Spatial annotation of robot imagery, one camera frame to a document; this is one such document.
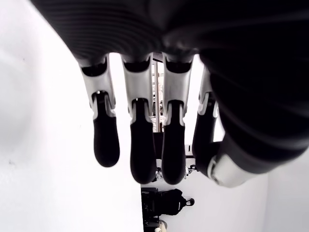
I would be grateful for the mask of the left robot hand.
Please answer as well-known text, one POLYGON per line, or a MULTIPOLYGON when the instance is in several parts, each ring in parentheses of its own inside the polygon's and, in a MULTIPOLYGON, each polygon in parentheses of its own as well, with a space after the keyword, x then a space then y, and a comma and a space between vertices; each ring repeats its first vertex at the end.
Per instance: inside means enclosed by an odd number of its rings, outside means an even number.
POLYGON ((120 156, 110 53, 123 65, 130 168, 141 184, 185 172, 184 116, 195 55, 204 70, 193 137, 197 169, 228 188, 309 146, 306 0, 35 0, 82 71, 94 113, 94 154, 120 156))

